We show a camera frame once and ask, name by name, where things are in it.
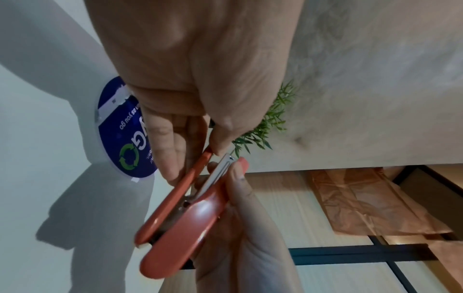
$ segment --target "red stapler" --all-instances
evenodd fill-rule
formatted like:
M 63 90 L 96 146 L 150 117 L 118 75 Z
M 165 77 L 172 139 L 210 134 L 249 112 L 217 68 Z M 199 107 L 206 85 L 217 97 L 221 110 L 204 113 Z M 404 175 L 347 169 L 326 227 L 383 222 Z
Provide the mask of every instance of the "red stapler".
M 152 245 L 140 263 L 145 277 L 162 279 L 180 270 L 225 209 L 228 196 L 222 175 L 236 160 L 229 154 L 197 193 L 185 195 L 211 157 L 208 147 L 135 235 L 137 247 Z M 248 162 L 244 158 L 238 162 L 246 172 Z

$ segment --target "crumpled paper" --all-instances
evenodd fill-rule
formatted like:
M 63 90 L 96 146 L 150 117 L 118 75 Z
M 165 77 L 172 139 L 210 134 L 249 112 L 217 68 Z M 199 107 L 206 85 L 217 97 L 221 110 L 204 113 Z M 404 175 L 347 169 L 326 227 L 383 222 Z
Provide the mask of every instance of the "crumpled paper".
M 452 231 L 387 179 L 382 168 L 315 170 L 309 174 L 336 232 L 400 236 Z
M 435 241 L 429 249 L 463 288 L 463 241 Z

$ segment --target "blue label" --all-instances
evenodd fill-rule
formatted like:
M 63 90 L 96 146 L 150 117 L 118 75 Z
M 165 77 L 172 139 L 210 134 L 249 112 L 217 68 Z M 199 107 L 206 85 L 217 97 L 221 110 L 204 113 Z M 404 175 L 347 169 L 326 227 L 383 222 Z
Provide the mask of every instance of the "blue label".
M 98 101 L 102 108 L 125 83 L 118 76 L 106 84 Z M 156 171 L 137 99 L 130 96 L 98 126 L 101 142 L 113 164 L 124 174 L 144 178 Z

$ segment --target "recycling symbol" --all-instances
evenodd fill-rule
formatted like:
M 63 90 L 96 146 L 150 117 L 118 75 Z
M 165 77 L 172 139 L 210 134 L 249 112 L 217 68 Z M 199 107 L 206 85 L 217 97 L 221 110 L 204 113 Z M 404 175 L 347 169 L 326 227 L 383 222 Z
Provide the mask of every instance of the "recycling symbol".
M 134 163 L 133 164 L 128 164 L 126 161 L 125 161 L 125 158 L 124 158 L 124 154 L 125 154 L 125 151 L 127 150 L 131 150 L 135 153 L 135 160 L 134 160 Z M 135 167 L 138 165 L 138 160 L 140 159 L 140 155 L 138 154 L 138 149 L 132 144 L 132 143 L 128 143 L 126 145 L 124 145 L 122 148 L 121 148 L 121 151 L 119 152 L 119 162 L 120 164 L 122 165 L 122 167 L 126 170 L 133 170 L 135 169 Z

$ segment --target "person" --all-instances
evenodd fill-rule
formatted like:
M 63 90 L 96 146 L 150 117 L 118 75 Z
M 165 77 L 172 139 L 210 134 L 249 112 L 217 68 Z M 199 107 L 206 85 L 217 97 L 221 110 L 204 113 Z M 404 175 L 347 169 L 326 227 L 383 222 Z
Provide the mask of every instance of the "person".
M 175 185 L 209 138 L 222 155 L 255 128 L 284 78 L 303 0 L 85 0 L 134 92 L 161 175 Z M 300 292 L 276 225 L 238 165 L 231 205 L 193 256 L 199 292 Z

